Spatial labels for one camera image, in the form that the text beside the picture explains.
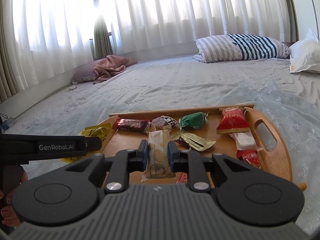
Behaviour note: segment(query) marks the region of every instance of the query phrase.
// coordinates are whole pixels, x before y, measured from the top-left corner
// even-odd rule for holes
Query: white sheer curtain
[[[93,60],[89,0],[6,0],[5,6],[6,41],[20,89]]]
[[[229,33],[290,41],[286,0],[100,0],[100,8],[116,54]]]

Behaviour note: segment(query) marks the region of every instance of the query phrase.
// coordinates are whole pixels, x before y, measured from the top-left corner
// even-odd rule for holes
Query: purple pillow
[[[73,75],[71,82],[82,83],[94,81],[95,74],[93,72],[93,68],[100,60],[101,59],[98,59],[82,66],[76,67],[76,72]]]

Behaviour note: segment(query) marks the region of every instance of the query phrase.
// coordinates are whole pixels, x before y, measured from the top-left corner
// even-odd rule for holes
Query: green wrapped candy
[[[207,122],[207,114],[197,112],[194,114],[188,114],[179,119],[180,127],[191,127],[194,129],[200,129]]]

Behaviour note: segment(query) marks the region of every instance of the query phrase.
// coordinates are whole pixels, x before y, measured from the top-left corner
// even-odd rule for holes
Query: yellow snack package
[[[86,136],[86,137],[99,137],[100,140],[103,142],[107,138],[111,130],[112,129],[111,129],[110,123],[102,124],[102,125],[94,125],[94,126],[86,127],[83,131],[79,133],[79,135]],[[73,163],[75,161],[81,160],[82,158],[90,156],[93,153],[95,152],[87,152],[85,156],[62,158],[60,160],[66,163]]]

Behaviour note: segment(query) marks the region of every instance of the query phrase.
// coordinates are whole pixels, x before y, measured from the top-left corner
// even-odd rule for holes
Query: silver screw
[[[119,182],[110,182],[107,184],[107,189],[108,190],[118,190],[121,189],[122,185]]]
[[[193,187],[198,190],[205,190],[209,188],[209,184],[206,182],[196,182],[195,184],[193,184]]]

